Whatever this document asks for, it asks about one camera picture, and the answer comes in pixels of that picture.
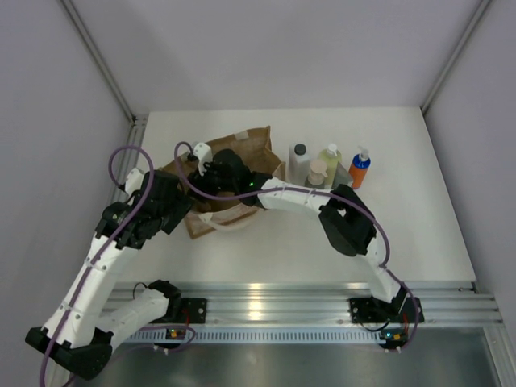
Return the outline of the white bottle black cap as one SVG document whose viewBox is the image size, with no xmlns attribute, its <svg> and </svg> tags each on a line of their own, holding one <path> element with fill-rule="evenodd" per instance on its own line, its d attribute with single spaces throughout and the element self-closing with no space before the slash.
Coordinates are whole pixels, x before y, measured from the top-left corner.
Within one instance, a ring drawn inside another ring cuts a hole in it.
<svg viewBox="0 0 516 387">
<path fill-rule="evenodd" d="M 310 171 L 310 156 L 306 145 L 294 144 L 289 149 L 288 178 L 292 184 L 304 185 Z"/>
</svg>

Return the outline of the grey bottle beige pump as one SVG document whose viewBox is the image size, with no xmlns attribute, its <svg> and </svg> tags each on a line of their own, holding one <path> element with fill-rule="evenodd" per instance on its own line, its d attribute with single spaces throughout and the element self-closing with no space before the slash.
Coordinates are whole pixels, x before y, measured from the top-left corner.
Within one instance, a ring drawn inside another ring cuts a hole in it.
<svg viewBox="0 0 516 387">
<path fill-rule="evenodd" d="M 324 160 L 312 160 L 305 180 L 305 187 L 324 189 L 327 178 L 327 164 Z"/>
</svg>

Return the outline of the yellow-green pump soap bottle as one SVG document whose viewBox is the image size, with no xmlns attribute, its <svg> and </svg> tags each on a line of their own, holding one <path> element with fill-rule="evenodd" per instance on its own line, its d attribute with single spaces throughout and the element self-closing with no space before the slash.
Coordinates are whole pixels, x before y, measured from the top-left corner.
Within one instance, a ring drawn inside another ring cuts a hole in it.
<svg viewBox="0 0 516 387">
<path fill-rule="evenodd" d="M 324 184 L 326 188 L 331 188 L 335 178 L 337 165 L 342 162 L 342 154 L 336 144 L 328 144 L 319 154 L 318 159 L 327 165 Z"/>
</svg>

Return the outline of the translucent grey squeeze tube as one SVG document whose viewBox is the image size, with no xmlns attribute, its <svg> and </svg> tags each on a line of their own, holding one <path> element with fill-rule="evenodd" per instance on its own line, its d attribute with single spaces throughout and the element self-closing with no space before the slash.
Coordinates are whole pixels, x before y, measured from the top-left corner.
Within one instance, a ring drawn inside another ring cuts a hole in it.
<svg viewBox="0 0 516 387">
<path fill-rule="evenodd" d="M 353 183 L 353 178 L 348 172 L 347 169 L 343 167 L 343 165 L 338 162 L 335 167 L 335 175 L 334 180 L 332 182 L 331 188 L 336 189 L 339 185 L 351 186 Z"/>
</svg>

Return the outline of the orange blue pump bottle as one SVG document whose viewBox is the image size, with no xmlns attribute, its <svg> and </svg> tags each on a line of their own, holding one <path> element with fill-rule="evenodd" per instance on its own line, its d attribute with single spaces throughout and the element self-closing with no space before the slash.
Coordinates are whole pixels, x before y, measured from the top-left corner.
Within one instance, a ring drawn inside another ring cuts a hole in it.
<svg viewBox="0 0 516 387">
<path fill-rule="evenodd" d="M 353 189 L 359 189 L 362 186 L 370 164 L 371 159 L 369 150 L 363 147 L 359 147 L 359 151 L 354 155 L 348 170 L 352 178 Z"/>
</svg>

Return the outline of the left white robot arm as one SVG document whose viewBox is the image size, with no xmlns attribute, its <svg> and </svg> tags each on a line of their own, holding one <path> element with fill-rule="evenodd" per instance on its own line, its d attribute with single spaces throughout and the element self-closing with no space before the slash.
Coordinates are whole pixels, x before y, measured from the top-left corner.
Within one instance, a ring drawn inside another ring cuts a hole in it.
<svg viewBox="0 0 516 387">
<path fill-rule="evenodd" d="M 133 169 L 123 184 L 130 199 L 103 212 L 89 252 L 72 287 L 52 317 L 33 327 L 25 341 L 84 380 L 95 378 L 114 350 L 149 323 L 184 323 L 188 317 L 181 291 L 156 280 L 132 301 L 102 314 L 124 268 L 146 241 L 169 235 L 188 214 L 192 201 L 174 174 Z"/>
</svg>

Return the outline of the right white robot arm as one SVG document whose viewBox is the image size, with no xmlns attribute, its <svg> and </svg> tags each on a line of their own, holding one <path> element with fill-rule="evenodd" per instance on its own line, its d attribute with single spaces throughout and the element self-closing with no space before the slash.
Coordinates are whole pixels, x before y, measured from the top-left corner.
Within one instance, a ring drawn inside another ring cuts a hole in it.
<svg viewBox="0 0 516 387">
<path fill-rule="evenodd" d="M 353 189 L 309 189 L 252 171 L 231 149 L 212 152 L 205 143 L 189 148 L 196 167 L 188 176 L 191 194 L 215 201 L 237 200 L 264 210 L 283 210 L 318 220 L 329 244 L 368 276 L 371 295 L 350 302 L 355 323 L 413 323 L 422 309 L 410 289 L 388 267 L 389 238 Z"/>
</svg>

